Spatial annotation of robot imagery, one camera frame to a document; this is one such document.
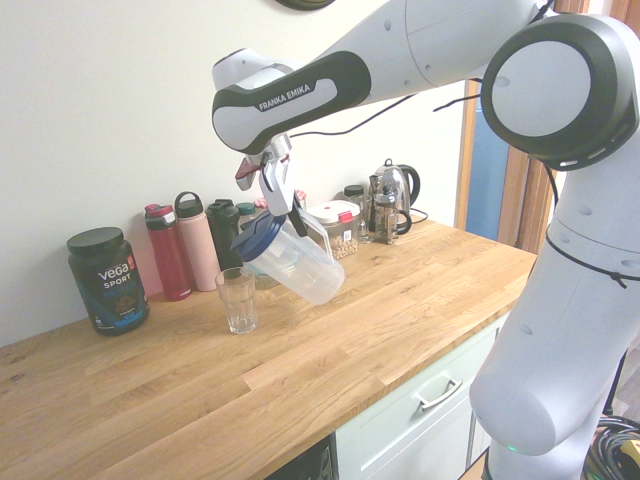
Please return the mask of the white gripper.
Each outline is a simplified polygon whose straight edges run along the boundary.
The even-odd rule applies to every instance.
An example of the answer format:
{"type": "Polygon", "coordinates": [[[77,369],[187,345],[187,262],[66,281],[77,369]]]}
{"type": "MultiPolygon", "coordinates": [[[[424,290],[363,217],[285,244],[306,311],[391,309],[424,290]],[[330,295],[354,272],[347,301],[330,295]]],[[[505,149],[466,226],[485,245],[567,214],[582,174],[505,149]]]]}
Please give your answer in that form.
{"type": "Polygon", "coordinates": [[[297,235],[308,235],[304,209],[294,202],[296,165],[289,154],[278,156],[271,152],[263,152],[260,157],[260,188],[267,202],[268,210],[274,216],[289,213],[297,235]]]}

